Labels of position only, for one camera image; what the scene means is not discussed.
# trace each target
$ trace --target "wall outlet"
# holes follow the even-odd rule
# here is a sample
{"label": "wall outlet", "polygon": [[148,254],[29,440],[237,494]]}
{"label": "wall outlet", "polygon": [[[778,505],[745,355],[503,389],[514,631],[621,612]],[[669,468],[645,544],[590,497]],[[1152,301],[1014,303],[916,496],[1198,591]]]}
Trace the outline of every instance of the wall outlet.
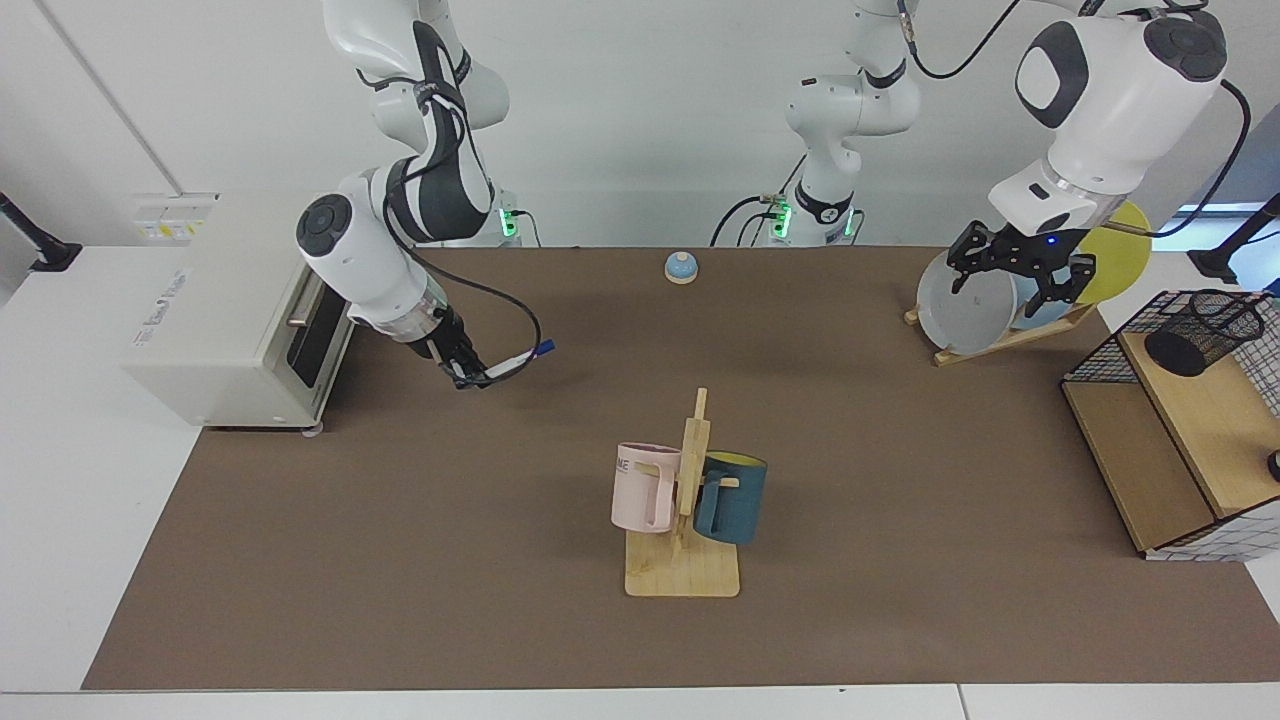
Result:
{"label": "wall outlet", "polygon": [[218,197],[216,193],[140,195],[134,197],[138,209],[133,224],[148,243],[186,245],[204,227]]}

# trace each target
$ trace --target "white table surface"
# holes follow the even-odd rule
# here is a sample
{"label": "white table surface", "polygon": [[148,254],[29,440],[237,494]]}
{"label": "white table surface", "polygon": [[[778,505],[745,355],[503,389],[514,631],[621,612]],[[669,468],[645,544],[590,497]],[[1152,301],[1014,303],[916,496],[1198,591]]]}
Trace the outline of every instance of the white table surface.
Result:
{"label": "white table surface", "polygon": [[[78,693],[198,436],[118,368],[180,249],[87,249],[0,307],[0,717],[1272,719],[1280,684],[596,692]],[[1103,306],[1116,327],[1181,255]],[[58,382],[51,384],[50,379]],[[1280,557],[1249,566],[1280,616]]]}

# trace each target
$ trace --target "mug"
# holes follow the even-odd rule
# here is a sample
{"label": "mug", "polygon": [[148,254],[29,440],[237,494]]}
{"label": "mug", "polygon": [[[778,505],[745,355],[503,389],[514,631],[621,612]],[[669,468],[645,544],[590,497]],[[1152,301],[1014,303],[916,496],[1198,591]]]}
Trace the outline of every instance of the mug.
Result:
{"label": "mug", "polygon": [[618,446],[613,474],[613,524],[634,533],[666,533],[676,524],[680,451],[662,445]]}
{"label": "mug", "polygon": [[769,464],[759,457],[713,450],[707,454],[703,484],[694,518],[698,534],[730,544],[755,539]]}

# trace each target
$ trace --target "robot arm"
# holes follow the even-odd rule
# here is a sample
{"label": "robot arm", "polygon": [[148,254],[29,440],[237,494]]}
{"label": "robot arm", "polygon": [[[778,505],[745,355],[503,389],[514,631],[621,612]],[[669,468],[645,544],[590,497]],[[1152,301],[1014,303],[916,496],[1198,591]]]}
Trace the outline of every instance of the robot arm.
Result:
{"label": "robot arm", "polygon": [[[918,0],[909,0],[914,9]],[[861,155],[854,137],[905,132],[920,114],[920,90],[906,74],[896,0],[851,0],[845,54],[855,76],[808,78],[787,108],[787,123],[805,141],[808,158],[787,195],[792,213],[783,240],[818,246],[844,236],[852,213]]]}
{"label": "robot arm", "polygon": [[471,109],[493,124],[506,86],[471,61],[447,0],[325,0],[329,37],[374,88],[379,127],[419,155],[346,178],[316,200],[297,238],[349,315],[435,360],[461,389],[493,382],[462,319],[407,247],[467,238],[497,191],[472,138]]}
{"label": "robot arm", "polygon": [[[1070,5],[1069,0],[1042,0]],[[952,245],[961,273],[1002,269],[1033,278],[1044,302],[1074,302],[1096,259],[1074,255],[1105,224],[1208,105],[1226,69],[1226,41],[1207,12],[1153,9],[1138,15],[1078,17],[1053,23],[1018,69],[1018,96],[1055,131],[1048,154],[997,184],[992,205],[1007,225],[974,222]],[[1053,274],[1070,268],[1070,279]]]}

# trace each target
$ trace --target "black wire basket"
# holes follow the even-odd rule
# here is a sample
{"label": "black wire basket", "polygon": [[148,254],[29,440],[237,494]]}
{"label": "black wire basket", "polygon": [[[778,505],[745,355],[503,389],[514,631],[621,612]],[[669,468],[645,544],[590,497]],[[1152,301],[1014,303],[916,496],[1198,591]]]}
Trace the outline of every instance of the black wire basket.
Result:
{"label": "black wire basket", "polygon": [[1161,368],[1194,378],[1262,337],[1262,300],[1217,290],[1197,292],[1178,314],[1147,336],[1147,352]]}

